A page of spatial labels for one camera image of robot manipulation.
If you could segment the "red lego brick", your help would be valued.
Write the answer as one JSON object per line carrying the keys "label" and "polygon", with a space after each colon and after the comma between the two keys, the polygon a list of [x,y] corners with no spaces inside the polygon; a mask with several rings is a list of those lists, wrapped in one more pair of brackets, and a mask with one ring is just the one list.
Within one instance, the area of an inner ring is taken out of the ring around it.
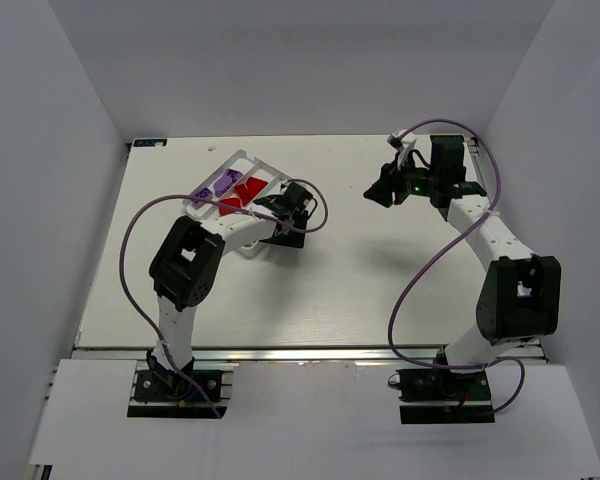
{"label": "red lego brick", "polygon": [[241,205],[246,207],[253,199],[254,195],[246,184],[237,185],[234,192],[241,201]]}
{"label": "red lego brick", "polygon": [[267,181],[256,177],[249,177],[244,183],[246,191],[250,196],[258,195],[267,185]]}

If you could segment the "red rounded lego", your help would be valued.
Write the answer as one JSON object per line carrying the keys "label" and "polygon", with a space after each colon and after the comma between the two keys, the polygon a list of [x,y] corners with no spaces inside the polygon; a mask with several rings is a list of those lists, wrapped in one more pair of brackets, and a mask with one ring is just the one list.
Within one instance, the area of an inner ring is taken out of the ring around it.
{"label": "red rounded lego", "polygon": [[219,215],[226,216],[237,213],[242,208],[241,199],[238,197],[229,197],[219,201]]}

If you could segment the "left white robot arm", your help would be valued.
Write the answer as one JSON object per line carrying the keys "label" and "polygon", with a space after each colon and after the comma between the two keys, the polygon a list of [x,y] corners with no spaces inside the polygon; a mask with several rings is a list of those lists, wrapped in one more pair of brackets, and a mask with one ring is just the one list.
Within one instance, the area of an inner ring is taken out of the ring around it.
{"label": "left white robot arm", "polygon": [[223,257],[262,243],[301,249],[317,206],[314,195],[293,180],[279,183],[267,195],[215,200],[197,194],[189,202],[206,204],[212,213],[177,218],[149,266],[159,313],[152,324],[158,341],[148,354],[148,366],[175,398],[200,384],[192,376],[190,341],[197,308],[210,294]]}

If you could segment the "purple rounded lego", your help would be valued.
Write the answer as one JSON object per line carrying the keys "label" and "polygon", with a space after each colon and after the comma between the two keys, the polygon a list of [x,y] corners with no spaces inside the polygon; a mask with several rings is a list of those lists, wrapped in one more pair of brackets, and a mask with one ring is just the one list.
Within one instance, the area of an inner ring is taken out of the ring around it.
{"label": "purple rounded lego", "polygon": [[227,190],[231,188],[232,185],[233,178],[228,175],[223,175],[213,184],[215,195],[218,197],[222,196]]}

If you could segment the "purple lego brick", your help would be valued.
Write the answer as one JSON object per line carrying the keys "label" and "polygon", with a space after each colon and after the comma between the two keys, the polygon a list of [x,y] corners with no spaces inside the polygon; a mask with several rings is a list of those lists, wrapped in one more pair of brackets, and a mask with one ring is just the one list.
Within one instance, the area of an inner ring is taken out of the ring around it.
{"label": "purple lego brick", "polygon": [[202,188],[198,191],[191,193],[191,204],[197,208],[199,205],[203,205],[205,200],[211,200],[213,198],[213,192],[208,188]]}

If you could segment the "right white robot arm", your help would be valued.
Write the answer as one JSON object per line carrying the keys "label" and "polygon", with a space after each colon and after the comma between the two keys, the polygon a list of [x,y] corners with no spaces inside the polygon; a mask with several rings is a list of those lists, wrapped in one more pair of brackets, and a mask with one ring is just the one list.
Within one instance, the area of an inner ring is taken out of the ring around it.
{"label": "right white robot arm", "polygon": [[475,323],[443,347],[430,367],[469,374],[492,364],[506,351],[555,333],[559,319],[562,269],[553,256],[541,256],[522,243],[495,211],[495,200],[466,177],[466,155],[477,143],[461,135],[433,135],[429,158],[412,134],[392,134],[396,154],[382,166],[364,198],[391,207],[410,196],[426,197],[466,243],[485,271]]}

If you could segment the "purple arched lego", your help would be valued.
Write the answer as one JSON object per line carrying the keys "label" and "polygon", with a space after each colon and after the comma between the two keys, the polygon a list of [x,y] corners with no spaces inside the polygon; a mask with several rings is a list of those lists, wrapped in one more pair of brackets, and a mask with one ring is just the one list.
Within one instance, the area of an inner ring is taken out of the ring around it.
{"label": "purple arched lego", "polygon": [[227,169],[225,171],[225,175],[233,180],[237,180],[242,177],[242,173],[240,171],[233,170],[233,169]]}

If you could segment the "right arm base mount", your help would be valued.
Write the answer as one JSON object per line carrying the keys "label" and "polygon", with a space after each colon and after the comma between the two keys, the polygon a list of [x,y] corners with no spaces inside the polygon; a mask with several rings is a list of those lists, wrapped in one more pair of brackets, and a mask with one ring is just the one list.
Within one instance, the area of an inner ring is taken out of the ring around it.
{"label": "right arm base mount", "polygon": [[391,375],[387,384],[399,393],[403,425],[495,422],[491,390],[484,371],[403,369]]}

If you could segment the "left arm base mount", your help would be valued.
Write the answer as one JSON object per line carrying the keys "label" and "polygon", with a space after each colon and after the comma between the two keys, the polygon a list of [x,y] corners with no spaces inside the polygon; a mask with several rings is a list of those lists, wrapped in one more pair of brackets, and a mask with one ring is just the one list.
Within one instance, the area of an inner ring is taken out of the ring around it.
{"label": "left arm base mount", "polygon": [[[222,418],[229,405],[233,377],[228,370],[192,370],[189,376],[205,392]],[[127,407],[128,418],[218,419],[200,391],[177,377],[174,387],[167,386],[147,366],[134,374]]]}

